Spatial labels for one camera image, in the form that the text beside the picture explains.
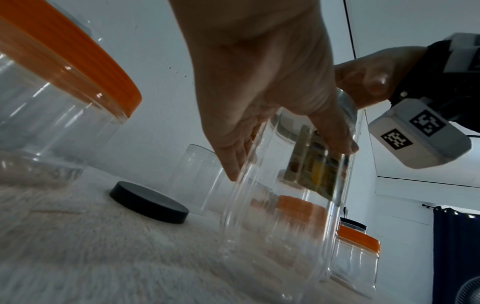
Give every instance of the robotic arm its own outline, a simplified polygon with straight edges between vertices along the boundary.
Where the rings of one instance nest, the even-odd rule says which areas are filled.
[[[450,122],[480,132],[480,35],[429,46],[390,102],[368,128],[405,166],[440,166],[467,153],[470,138]]]

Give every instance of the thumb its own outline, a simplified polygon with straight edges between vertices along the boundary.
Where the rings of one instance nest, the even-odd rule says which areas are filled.
[[[308,118],[332,150],[347,155],[358,151],[359,147],[353,141],[345,115],[337,103],[335,87],[324,106],[309,115]]]
[[[394,66],[389,62],[381,62],[367,67],[363,86],[373,96],[385,94],[391,85]]]

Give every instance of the curtain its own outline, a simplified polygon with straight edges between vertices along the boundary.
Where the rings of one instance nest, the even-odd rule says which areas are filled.
[[[432,304],[457,304],[467,282],[480,282],[480,215],[440,207],[433,213]]]

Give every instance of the black lid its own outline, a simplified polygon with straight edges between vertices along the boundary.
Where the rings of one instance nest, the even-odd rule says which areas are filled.
[[[365,230],[365,231],[367,230],[367,226],[365,226],[365,225],[363,225],[363,224],[361,224],[361,223],[359,223],[359,222],[355,222],[354,220],[341,217],[341,218],[340,218],[340,221],[341,221],[342,223],[350,224],[350,225],[352,225],[352,226],[358,227],[358,228],[360,228],[360,229],[362,229],[362,230]]]
[[[166,223],[183,224],[189,214],[185,206],[171,198],[128,182],[118,182],[110,197],[125,208]]]

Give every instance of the orange lid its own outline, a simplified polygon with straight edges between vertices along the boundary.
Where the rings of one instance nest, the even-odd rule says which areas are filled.
[[[356,243],[362,247],[365,247],[372,250],[373,252],[380,254],[380,241],[369,235],[340,225],[340,227],[338,228],[338,237]]]
[[[111,112],[116,104],[130,117],[142,101],[122,68],[44,0],[0,0],[0,52],[59,89]]]
[[[325,208],[291,196],[279,196],[276,208],[304,223],[312,223],[321,228],[323,228],[327,219]]]

